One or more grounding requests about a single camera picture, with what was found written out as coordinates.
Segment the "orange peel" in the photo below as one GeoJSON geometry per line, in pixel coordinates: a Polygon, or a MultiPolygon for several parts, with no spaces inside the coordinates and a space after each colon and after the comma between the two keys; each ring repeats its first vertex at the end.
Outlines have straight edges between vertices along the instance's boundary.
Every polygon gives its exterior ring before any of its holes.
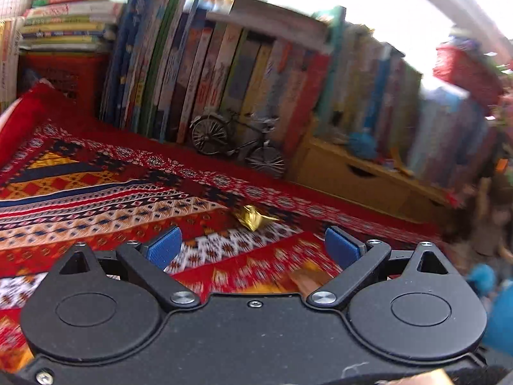
{"type": "Polygon", "coordinates": [[[297,269],[290,274],[290,279],[303,296],[308,296],[324,286],[332,277],[320,270],[297,269]]]}

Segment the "row of upright books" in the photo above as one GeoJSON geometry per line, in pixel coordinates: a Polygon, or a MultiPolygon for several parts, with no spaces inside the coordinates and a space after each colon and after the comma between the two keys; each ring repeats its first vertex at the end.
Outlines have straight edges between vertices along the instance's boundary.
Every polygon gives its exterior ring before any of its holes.
{"type": "Polygon", "coordinates": [[[428,184],[474,181],[496,131],[469,93],[413,64],[341,6],[297,29],[259,0],[128,0],[119,19],[103,116],[159,141],[190,141],[204,114],[278,116],[270,139],[293,156],[311,120],[347,149],[376,140],[377,158],[428,184]]]}

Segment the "red box under books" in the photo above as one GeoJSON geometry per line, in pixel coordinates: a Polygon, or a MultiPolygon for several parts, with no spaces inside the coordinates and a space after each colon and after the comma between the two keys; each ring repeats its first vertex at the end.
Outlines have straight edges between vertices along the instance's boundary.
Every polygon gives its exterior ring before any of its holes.
{"type": "Polygon", "coordinates": [[[110,55],[94,52],[23,51],[18,58],[17,94],[45,79],[82,112],[100,107],[110,55]]]}

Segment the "stack of flat books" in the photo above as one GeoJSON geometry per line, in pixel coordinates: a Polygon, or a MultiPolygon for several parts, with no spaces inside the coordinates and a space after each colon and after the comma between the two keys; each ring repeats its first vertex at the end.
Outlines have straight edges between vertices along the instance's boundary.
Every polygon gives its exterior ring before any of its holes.
{"type": "Polygon", "coordinates": [[[36,0],[24,15],[20,46],[32,51],[107,51],[127,2],[36,0]]]}

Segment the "left books row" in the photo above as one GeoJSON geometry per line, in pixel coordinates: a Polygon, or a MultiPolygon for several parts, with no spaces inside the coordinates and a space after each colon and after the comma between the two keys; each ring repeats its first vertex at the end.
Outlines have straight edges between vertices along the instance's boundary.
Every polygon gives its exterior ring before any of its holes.
{"type": "Polygon", "coordinates": [[[22,38],[21,28],[23,24],[24,17],[11,17],[1,21],[1,112],[4,112],[16,99],[19,44],[22,38]]]}

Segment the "wooden drawer organizer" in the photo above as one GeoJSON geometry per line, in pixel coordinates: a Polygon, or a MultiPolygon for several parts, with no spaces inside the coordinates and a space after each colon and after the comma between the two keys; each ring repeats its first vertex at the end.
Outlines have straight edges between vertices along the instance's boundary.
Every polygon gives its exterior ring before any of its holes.
{"type": "Polygon", "coordinates": [[[353,157],[341,146],[315,137],[303,139],[290,161],[287,178],[407,221],[444,225],[450,219],[443,190],[353,157]]]}

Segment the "gold foil wrapper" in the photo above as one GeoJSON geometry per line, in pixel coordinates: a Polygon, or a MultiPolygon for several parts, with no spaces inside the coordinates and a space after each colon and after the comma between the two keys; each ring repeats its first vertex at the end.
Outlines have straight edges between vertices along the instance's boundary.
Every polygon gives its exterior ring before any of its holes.
{"type": "Polygon", "coordinates": [[[238,207],[233,211],[233,214],[237,218],[237,221],[251,232],[255,232],[259,228],[264,228],[271,223],[277,223],[279,221],[278,217],[268,216],[253,205],[238,207]]]}

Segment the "blue yarn ball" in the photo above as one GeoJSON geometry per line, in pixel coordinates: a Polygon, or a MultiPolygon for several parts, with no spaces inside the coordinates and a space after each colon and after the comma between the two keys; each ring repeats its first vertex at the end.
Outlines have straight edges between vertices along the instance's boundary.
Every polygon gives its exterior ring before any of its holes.
{"type": "Polygon", "coordinates": [[[353,156],[360,159],[374,161],[377,158],[376,140],[367,133],[351,133],[347,149],[353,156]]]}

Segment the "red patterned tablecloth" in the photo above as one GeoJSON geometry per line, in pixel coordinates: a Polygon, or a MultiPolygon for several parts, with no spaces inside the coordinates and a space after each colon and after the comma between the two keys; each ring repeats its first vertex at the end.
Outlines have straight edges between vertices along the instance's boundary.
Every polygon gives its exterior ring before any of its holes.
{"type": "Polygon", "coordinates": [[[20,311],[72,244],[111,250],[177,226],[166,270],[201,297],[286,293],[299,292],[295,270],[338,273],[323,246],[332,225],[396,249],[440,239],[433,225],[114,129],[38,84],[1,115],[1,367],[30,359],[20,311]],[[243,205],[279,221],[251,232],[233,214],[243,205]]]}

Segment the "miniature black bicycle model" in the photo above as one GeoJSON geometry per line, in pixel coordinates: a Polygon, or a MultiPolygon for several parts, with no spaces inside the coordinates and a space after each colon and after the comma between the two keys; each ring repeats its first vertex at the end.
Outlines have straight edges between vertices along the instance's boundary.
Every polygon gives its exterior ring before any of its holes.
{"type": "Polygon", "coordinates": [[[204,156],[237,159],[280,178],[286,171],[286,161],[270,139],[278,121],[277,115],[241,115],[233,109],[228,110],[227,116],[208,113],[192,121],[189,138],[194,149],[204,156]]]}

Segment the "doll with brown hair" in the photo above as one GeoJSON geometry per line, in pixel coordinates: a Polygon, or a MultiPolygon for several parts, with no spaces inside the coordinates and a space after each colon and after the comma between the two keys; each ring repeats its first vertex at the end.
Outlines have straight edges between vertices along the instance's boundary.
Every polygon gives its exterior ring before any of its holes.
{"type": "Polygon", "coordinates": [[[512,267],[512,185],[508,177],[484,177],[452,211],[442,232],[454,266],[463,274],[484,263],[507,277],[512,267]]]}

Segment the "blue plush toy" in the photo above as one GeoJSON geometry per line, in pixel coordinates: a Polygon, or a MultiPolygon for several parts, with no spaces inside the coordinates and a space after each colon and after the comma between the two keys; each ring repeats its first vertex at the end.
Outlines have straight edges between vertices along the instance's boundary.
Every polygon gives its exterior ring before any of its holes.
{"type": "Polygon", "coordinates": [[[499,281],[491,266],[479,263],[470,270],[466,280],[487,312],[483,343],[512,355],[512,279],[499,281]]]}

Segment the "red basket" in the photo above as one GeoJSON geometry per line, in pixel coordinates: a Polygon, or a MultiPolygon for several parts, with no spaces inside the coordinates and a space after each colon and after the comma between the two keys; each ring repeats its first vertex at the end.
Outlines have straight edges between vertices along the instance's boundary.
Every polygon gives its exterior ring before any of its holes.
{"type": "Polygon", "coordinates": [[[482,107],[497,104],[503,95],[502,82],[497,73],[457,47],[441,46],[436,49],[433,76],[466,90],[482,107]]]}

